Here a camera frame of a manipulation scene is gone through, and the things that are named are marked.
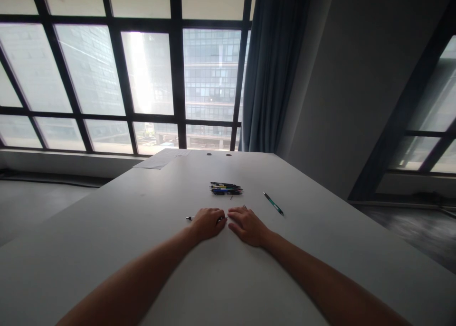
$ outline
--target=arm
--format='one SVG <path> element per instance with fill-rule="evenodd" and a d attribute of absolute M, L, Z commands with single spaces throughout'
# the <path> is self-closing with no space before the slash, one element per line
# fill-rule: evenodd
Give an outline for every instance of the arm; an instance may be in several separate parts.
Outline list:
<path fill-rule="evenodd" d="M 229 228 L 244 242 L 263 247 L 299 283 L 331 325 L 409 325 L 357 283 L 270 231 L 243 207 L 230 208 Z"/>
<path fill-rule="evenodd" d="M 199 242 L 217 235 L 226 221 L 223 210 L 199 210 L 188 227 L 114 273 L 57 326 L 136 325 L 185 255 Z"/>

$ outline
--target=blue pen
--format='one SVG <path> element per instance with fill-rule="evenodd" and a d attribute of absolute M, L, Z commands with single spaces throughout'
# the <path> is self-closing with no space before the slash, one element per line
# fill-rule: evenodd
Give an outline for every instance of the blue pen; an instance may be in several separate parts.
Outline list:
<path fill-rule="evenodd" d="M 228 190 L 228 189 L 212 189 L 212 190 L 209 190 L 211 192 L 240 192 L 238 190 Z"/>

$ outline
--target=right hand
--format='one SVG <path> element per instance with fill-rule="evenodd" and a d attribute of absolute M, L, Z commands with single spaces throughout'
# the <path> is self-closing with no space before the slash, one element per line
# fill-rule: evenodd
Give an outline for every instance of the right hand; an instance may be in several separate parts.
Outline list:
<path fill-rule="evenodd" d="M 236 222 L 236 224 L 228 224 L 228 227 L 243 242 L 254 247 L 264 246 L 271 231 L 252 210 L 248 210 L 243 206 L 232 207 L 228 210 L 228 217 Z"/>

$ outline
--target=hand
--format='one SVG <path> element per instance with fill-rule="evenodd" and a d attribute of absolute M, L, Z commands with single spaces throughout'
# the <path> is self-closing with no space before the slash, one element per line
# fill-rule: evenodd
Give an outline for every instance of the hand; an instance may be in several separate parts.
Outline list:
<path fill-rule="evenodd" d="M 190 230 L 196 237 L 197 242 L 217 236 L 227 223 L 225 212 L 219 208 L 200 209 L 191 221 Z"/>
<path fill-rule="evenodd" d="M 232 207 L 228 210 L 228 217 L 237 223 L 230 223 L 228 227 L 243 242 L 255 247 L 264 246 L 271 231 L 252 210 L 247 210 L 245 207 Z"/>

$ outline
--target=forearm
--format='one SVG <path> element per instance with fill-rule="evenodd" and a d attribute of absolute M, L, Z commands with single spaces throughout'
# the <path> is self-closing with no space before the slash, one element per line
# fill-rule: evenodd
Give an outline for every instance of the forearm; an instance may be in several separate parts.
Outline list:
<path fill-rule="evenodd" d="M 183 229 L 109 277 L 57 325 L 136 325 L 197 243 L 190 228 Z"/>
<path fill-rule="evenodd" d="M 263 247 L 291 274 L 332 325 L 408 325 L 357 283 L 270 233 Z"/>

